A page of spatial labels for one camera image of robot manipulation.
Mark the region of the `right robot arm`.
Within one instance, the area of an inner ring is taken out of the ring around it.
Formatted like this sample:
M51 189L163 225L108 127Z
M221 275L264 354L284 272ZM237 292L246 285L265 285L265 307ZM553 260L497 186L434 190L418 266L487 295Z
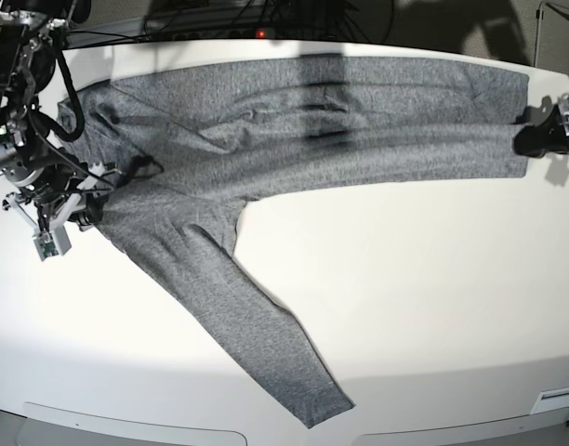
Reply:
M88 1L0 1L0 174L16 187L3 208L26 219L45 256L69 248L66 222L83 229L97 224L102 196L113 189L110 168L81 162L48 138L67 144L86 129L63 48L71 26L85 22L90 10ZM71 129L39 104L55 73L68 93Z

